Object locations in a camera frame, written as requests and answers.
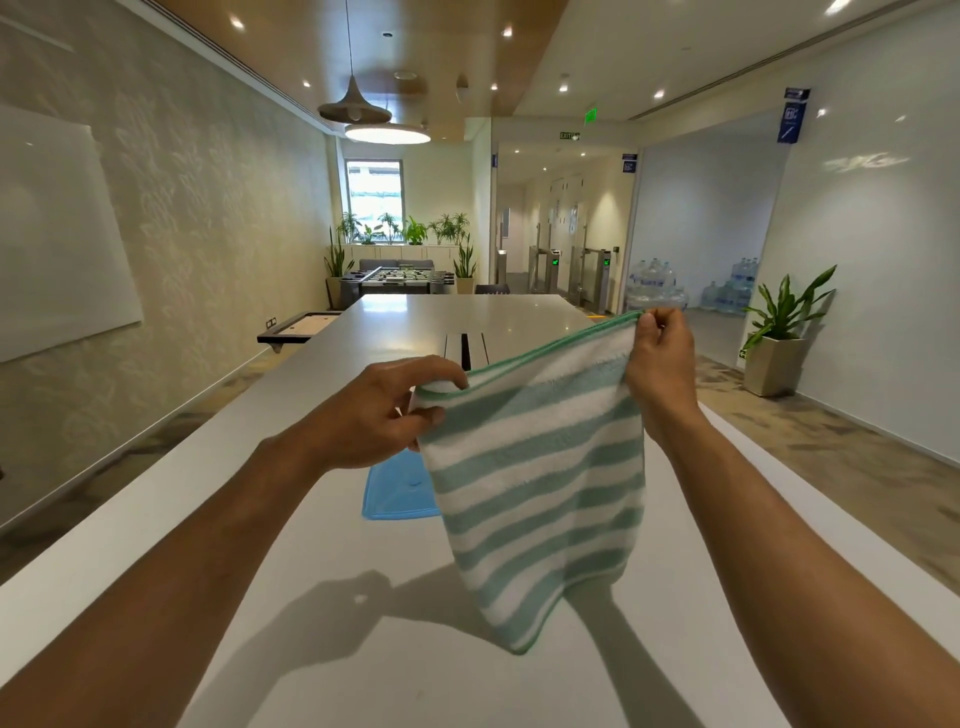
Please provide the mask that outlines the black framed game board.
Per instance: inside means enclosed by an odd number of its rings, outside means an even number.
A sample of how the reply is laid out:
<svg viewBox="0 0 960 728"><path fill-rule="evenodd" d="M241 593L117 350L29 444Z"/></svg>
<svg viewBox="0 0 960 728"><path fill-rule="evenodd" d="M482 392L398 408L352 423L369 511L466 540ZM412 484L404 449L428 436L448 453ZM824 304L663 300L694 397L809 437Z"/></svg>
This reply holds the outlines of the black framed game board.
<svg viewBox="0 0 960 728"><path fill-rule="evenodd" d="M341 314L338 310L304 311L285 321L272 318L266 321L266 329L256 335L256 342L279 354L285 345L308 343Z"/></svg>

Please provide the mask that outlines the window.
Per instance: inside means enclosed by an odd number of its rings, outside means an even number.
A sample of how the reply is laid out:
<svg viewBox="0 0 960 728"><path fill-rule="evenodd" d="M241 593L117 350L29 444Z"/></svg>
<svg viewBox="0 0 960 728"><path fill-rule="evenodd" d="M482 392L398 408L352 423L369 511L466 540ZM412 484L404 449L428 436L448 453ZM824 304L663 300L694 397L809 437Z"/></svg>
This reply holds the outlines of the window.
<svg viewBox="0 0 960 728"><path fill-rule="evenodd" d="M361 244L401 242L405 222L402 161L348 159L347 215Z"/></svg>

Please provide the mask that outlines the green white striped towel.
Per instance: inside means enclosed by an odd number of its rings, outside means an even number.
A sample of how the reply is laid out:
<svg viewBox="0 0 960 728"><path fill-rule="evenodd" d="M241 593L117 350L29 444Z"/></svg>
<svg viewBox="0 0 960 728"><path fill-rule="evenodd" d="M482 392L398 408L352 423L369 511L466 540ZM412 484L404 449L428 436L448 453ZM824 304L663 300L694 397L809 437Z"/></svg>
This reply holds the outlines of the green white striped towel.
<svg viewBox="0 0 960 728"><path fill-rule="evenodd" d="M626 382L640 311L414 389L455 566L498 642L530 650L572 587L618 578L644 512L642 412Z"/></svg>

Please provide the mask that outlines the foosball table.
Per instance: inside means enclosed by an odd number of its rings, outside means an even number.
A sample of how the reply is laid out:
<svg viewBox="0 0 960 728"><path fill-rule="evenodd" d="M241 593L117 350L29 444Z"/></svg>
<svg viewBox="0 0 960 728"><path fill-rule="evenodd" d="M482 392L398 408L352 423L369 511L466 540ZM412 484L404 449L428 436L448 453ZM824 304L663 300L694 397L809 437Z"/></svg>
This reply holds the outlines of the foosball table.
<svg viewBox="0 0 960 728"><path fill-rule="evenodd" d="M446 295L455 293L454 273L414 266L379 266L340 278L341 304L350 306L366 295Z"/></svg>

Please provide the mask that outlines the large blue wall sign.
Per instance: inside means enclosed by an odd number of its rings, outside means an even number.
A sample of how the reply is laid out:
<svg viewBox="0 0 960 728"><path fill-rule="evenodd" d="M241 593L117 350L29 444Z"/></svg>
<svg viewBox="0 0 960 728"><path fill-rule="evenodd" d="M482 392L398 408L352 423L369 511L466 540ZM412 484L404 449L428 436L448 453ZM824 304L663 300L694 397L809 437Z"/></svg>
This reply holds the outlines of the large blue wall sign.
<svg viewBox="0 0 960 728"><path fill-rule="evenodd" d="M777 143L793 145L799 141L810 92L810 88L804 87L787 87L784 91L784 107L778 125Z"/></svg>

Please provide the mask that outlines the group of water jugs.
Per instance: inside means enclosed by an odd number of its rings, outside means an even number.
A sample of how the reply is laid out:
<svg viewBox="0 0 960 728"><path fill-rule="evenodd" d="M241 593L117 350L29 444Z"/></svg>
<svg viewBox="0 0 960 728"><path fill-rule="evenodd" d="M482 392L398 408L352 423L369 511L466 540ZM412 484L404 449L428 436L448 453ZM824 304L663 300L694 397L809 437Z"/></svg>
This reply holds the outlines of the group of water jugs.
<svg viewBox="0 0 960 728"><path fill-rule="evenodd" d="M630 267L624 311L659 308L686 310L690 297L677 282L677 276L668 261L642 259Z"/></svg>
<svg viewBox="0 0 960 728"><path fill-rule="evenodd" d="M757 257L735 262L725 282L712 282L702 290L700 309L745 316L757 284L759 267Z"/></svg>

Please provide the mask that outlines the round flat ceiling lamp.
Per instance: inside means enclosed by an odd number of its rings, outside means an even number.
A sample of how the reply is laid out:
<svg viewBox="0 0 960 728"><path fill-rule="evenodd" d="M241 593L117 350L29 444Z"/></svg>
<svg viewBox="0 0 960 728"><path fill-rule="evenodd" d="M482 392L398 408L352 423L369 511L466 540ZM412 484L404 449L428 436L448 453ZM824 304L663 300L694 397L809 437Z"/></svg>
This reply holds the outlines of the round flat ceiling lamp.
<svg viewBox="0 0 960 728"><path fill-rule="evenodd" d="M343 134L350 141L376 145L420 145L431 142L426 129L395 123L348 125Z"/></svg>

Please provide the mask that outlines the tall potted plant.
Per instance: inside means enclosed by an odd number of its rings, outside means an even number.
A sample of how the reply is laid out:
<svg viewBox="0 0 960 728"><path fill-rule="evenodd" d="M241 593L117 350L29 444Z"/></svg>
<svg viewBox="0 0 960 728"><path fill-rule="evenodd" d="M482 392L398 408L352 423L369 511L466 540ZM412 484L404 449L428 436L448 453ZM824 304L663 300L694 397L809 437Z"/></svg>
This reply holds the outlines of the tall potted plant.
<svg viewBox="0 0 960 728"><path fill-rule="evenodd" d="M347 249L339 235L335 236L332 226L328 227L329 246L323 260L326 270L325 286L328 295L330 310L343 310L342 283L345 276L354 266L354 261L348 260Z"/></svg>
<svg viewBox="0 0 960 728"><path fill-rule="evenodd" d="M472 235L460 230L454 237L455 246L451 252L454 272L454 284L458 295L474 293L474 277L478 265L478 256L472 242Z"/></svg>

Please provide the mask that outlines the metal turnstile gates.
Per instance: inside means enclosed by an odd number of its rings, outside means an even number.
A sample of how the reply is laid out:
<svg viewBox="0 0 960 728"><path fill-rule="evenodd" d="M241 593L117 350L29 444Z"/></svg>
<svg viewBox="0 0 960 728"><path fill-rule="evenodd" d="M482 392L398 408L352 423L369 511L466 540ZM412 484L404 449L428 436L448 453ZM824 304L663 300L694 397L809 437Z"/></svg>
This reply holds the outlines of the metal turnstile gates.
<svg viewBox="0 0 960 728"><path fill-rule="evenodd" d="M529 293L562 294L572 306L586 310L597 317L606 316L614 258L619 253L619 247L595 249L574 246L571 249L573 259L569 266L567 287L561 291L562 252L559 249L530 246L527 269Z"/></svg>

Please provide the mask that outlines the brown cone pendant lamp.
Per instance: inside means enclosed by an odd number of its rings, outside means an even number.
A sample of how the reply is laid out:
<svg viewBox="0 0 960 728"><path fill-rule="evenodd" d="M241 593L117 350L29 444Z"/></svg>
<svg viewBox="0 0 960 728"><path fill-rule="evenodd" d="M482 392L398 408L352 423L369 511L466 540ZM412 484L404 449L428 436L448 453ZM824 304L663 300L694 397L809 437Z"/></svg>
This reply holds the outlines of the brown cone pendant lamp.
<svg viewBox="0 0 960 728"><path fill-rule="evenodd" d="M342 98L318 106L320 119L346 126L376 126L392 121L393 115L384 106L370 103L362 94L354 74L354 53L350 0L343 0L346 47L350 75Z"/></svg>

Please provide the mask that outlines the white wall board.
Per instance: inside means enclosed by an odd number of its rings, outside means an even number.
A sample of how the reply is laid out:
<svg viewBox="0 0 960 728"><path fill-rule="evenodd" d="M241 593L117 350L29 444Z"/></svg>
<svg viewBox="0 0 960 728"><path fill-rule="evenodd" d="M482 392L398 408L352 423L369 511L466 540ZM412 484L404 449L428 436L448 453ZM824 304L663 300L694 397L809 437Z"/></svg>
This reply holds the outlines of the white wall board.
<svg viewBox="0 0 960 728"><path fill-rule="evenodd" d="M0 104L0 362L143 320L91 128Z"/></svg>

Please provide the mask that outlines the person's left hand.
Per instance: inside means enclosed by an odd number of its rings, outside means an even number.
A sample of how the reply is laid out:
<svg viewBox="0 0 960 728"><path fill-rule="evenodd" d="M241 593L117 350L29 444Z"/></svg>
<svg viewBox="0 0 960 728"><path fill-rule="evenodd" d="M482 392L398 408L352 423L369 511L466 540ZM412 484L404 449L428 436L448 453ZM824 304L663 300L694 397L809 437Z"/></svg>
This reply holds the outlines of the person's left hand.
<svg viewBox="0 0 960 728"><path fill-rule="evenodd" d="M310 474L360 469L398 454L394 418L417 408L414 390L430 383L467 388L461 366L438 355L374 363L290 428L291 453Z"/></svg>

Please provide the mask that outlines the blue cloth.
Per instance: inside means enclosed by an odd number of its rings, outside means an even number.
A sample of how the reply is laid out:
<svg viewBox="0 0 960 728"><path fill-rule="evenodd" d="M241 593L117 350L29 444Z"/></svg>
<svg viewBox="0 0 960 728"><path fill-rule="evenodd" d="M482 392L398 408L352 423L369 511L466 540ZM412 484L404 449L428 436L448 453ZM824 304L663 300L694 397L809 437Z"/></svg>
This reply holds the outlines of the blue cloth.
<svg viewBox="0 0 960 728"><path fill-rule="evenodd" d="M361 515L367 521L403 521L440 516L422 455L410 449L372 466Z"/></svg>

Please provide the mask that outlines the person's right forearm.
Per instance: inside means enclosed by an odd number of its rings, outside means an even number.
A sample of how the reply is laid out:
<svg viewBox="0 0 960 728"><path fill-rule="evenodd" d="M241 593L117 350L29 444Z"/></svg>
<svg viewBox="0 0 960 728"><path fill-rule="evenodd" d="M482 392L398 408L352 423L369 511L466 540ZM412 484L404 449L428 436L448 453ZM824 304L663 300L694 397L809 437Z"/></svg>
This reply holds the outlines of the person's right forearm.
<svg viewBox="0 0 960 728"><path fill-rule="evenodd" d="M693 402L646 403L761 676L793 728L960 728L960 662Z"/></svg>

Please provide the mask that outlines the person's left forearm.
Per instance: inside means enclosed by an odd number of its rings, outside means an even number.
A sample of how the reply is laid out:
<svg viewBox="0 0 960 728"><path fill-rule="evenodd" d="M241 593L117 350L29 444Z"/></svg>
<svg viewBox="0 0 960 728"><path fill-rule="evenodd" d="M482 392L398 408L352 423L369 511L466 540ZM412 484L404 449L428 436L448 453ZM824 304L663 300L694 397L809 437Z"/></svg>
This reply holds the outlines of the person's left forearm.
<svg viewBox="0 0 960 728"><path fill-rule="evenodd" d="M0 728L174 728L329 443L293 430L246 463L0 687Z"/></svg>

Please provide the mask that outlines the row of green plants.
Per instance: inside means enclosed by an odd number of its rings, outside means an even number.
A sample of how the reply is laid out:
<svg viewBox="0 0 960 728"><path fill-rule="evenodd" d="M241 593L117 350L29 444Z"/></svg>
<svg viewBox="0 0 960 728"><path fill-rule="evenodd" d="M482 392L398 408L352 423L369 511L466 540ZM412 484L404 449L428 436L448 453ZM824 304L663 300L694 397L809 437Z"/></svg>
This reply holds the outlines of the row of green plants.
<svg viewBox="0 0 960 728"><path fill-rule="evenodd" d="M345 211L339 224L330 231L333 245L403 244L425 246L429 239L437 245L464 247L472 240L471 223L466 213L442 213L431 222L412 216L398 217L385 212L371 221Z"/></svg>

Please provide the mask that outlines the person's right hand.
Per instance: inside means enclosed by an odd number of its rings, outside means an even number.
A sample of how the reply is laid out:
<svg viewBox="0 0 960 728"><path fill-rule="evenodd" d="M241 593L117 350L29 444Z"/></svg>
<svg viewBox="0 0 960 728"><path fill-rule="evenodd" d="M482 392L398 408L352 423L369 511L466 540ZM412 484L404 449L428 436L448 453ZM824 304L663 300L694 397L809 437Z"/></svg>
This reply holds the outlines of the person's right hand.
<svg viewBox="0 0 960 728"><path fill-rule="evenodd" d="M630 379L628 362L626 383L645 429L669 451L705 419L695 386L694 338L681 310L655 308L641 315L654 315L660 326L659 370L653 379Z"/></svg>

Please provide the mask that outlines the potted plant in beige planter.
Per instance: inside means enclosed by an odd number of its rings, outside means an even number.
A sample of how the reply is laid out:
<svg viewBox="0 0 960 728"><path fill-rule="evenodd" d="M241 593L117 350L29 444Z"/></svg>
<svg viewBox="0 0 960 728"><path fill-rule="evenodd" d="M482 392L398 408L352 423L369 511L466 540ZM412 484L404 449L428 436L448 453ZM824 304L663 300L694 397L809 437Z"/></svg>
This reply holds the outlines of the potted plant in beige planter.
<svg viewBox="0 0 960 728"><path fill-rule="evenodd" d="M789 274L774 293L764 283L757 285L762 304L746 308L752 316L751 332L739 352L743 386L750 394L776 398L796 391L810 348L807 333L829 310L835 293L829 284L836 269L827 268L798 294Z"/></svg>

